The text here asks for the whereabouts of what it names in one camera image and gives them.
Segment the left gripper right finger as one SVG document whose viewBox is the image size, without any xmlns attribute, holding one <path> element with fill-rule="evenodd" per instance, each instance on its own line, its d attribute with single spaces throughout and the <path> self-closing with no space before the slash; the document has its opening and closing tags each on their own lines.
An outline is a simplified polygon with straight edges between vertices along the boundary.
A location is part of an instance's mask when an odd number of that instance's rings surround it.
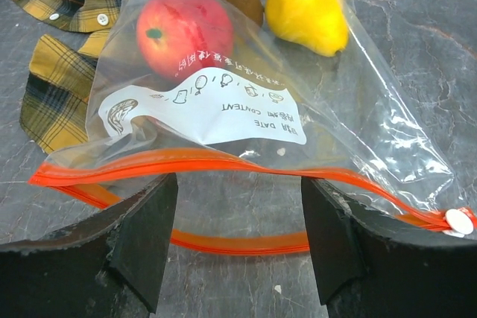
<svg viewBox="0 0 477 318">
<path fill-rule="evenodd" d="M 403 223 L 302 178 L 320 303 L 330 317 L 474 317 L 476 243 Z"/>
</svg>

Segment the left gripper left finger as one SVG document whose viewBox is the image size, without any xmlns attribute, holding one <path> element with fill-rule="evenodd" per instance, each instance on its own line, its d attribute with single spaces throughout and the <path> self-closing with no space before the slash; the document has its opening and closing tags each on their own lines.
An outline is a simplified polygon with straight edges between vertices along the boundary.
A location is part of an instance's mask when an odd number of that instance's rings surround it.
<svg viewBox="0 0 477 318">
<path fill-rule="evenodd" d="M 1 245 L 2 317 L 148 317 L 157 309 L 177 177 L 42 238 Z"/>
</svg>

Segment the clear zip top bag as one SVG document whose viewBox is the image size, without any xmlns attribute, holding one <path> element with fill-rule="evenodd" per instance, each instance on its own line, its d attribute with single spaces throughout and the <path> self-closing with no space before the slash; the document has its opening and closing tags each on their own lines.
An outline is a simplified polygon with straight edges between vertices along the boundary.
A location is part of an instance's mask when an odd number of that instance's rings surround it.
<svg viewBox="0 0 477 318">
<path fill-rule="evenodd" d="M 31 177 L 100 209 L 164 174 L 198 181 L 173 242 L 204 252 L 303 252 L 291 199 L 250 204 L 247 183 L 324 179 L 367 207 L 430 232 L 468 238 L 476 213 L 388 64 L 342 0 L 347 47 L 333 57 L 276 37 L 228 1 L 233 52 L 172 83 L 146 63 L 136 23 L 150 0 L 122 0 L 98 54 L 86 138 L 59 144 Z"/>
</svg>

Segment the red fake tomato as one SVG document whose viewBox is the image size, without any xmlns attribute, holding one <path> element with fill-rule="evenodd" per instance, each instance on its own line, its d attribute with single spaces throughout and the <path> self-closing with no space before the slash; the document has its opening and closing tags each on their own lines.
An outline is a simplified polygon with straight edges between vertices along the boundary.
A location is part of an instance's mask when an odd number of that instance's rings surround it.
<svg viewBox="0 0 477 318">
<path fill-rule="evenodd" d="M 234 31 L 219 0 L 150 0 L 139 14 L 136 40 L 152 70 L 178 84 L 201 69 L 223 66 Z"/>
</svg>

